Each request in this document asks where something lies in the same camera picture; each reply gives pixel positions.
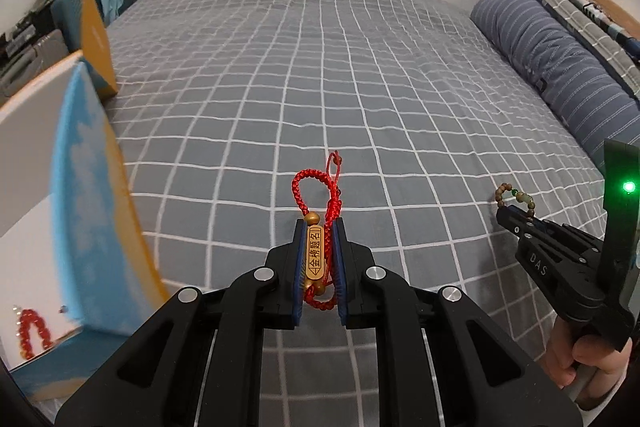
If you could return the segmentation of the right hand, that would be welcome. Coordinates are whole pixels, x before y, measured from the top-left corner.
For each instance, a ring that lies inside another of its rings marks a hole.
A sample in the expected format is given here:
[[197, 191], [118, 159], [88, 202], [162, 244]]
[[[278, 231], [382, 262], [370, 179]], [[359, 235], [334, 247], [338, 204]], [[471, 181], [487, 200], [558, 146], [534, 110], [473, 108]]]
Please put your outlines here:
[[570, 325], [557, 317], [539, 363], [544, 373], [561, 389], [576, 381], [577, 369], [593, 369], [593, 375], [576, 399], [583, 410], [590, 411], [603, 403], [624, 379], [631, 350], [631, 339], [627, 340], [622, 351], [615, 350], [608, 340], [596, 336], [587, 335], [573, 340]]

